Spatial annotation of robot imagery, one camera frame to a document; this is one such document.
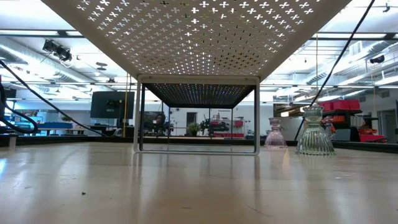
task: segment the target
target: glass vase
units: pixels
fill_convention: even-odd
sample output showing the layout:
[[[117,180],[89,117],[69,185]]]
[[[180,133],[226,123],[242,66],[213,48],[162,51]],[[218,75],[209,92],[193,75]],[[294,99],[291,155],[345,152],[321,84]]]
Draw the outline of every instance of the glass vase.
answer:
[[[308,127],[298,140],[296,153],[315,156],[334,155],[333,145],[325,130],[320,126],[323,107],[313,105],[303,110]]]
[[[268,134],[265,146],[267,149],[287,148],[284,136],[280,131],[280,118],[269,118],[271,132]]]

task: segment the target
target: wooden floor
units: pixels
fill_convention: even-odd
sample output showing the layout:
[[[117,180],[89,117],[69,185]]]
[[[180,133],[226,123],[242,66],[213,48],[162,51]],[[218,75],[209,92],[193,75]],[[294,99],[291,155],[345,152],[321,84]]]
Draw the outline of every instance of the wooden floor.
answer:
[[[398,223],[398,155],[131,148],[91,142],[0,152],[0,223]]]

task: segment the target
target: person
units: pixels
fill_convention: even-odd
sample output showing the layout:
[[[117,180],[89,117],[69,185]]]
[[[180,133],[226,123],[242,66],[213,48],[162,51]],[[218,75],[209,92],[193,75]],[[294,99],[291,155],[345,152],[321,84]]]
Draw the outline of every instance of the person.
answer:
[[[163,115],[158,114],[156,116],[154,132],[157,133],[158,135],[164,135],[164,131],[165,131],[164,126],[163,126],[164,120],[165,120],[164,114]]]
[[[161,115],[161,114],[158,114],[157,116],[156,116],[156,124],[163,124],[163,122],[164,122],[164,115]]]

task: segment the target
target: potted plant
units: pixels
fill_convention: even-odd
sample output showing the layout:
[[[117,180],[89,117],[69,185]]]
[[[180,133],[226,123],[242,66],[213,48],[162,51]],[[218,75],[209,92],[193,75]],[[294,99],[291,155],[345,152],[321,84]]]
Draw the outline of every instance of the potted plant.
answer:
[[[65,117],[65,116],[63,116],[63,117],[61,118],[61,120],[64,121],[64,122],[71,122],[71,121],[72,121],[71,118],[67,118],[67,117]]]
[[[198,134],[198,131],[201,130],[201,127],[199,124],[190,123],[188,125],[188,130],[191,132],[192,136],[196,136]]]

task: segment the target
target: computer screen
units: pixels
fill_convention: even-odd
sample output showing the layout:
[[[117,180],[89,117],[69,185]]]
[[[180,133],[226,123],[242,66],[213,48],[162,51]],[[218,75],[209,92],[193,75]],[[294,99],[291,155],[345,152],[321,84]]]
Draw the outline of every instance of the computer screen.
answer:
[[[91,101],[91,118],[124,119],[126,92],[97,91]],[[127,94],[127,119],[132,119],[134,92]]]

